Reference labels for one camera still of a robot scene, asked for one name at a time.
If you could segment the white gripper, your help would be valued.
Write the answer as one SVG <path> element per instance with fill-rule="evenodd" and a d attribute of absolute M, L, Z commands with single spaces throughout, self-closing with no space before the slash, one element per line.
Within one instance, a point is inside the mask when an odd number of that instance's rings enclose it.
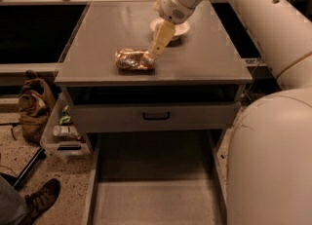
<path fill-rule="evenodd" d="M 164 19 L 156 26 L 152 42 L 148 47 L 149 56 L 156 59 L 174 38 L 175 24 L 186 22 L 195 9 L 185 7 L 179 0 L 157 0 L 153 3 L 153 10 L 159 12 L 159 16 Z"/>

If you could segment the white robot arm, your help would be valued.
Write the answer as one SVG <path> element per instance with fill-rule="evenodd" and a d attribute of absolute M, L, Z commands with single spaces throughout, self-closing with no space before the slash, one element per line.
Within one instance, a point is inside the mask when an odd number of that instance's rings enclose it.
<path fill-rule="evenodd" d="M 203 0 L 158 0 L 160 55 Z M 228 0 L 264 54 L 280 90 L 249 105 L 234 125 L 227 225 L 312 225 L 312 22 L 287 0 Z"/>

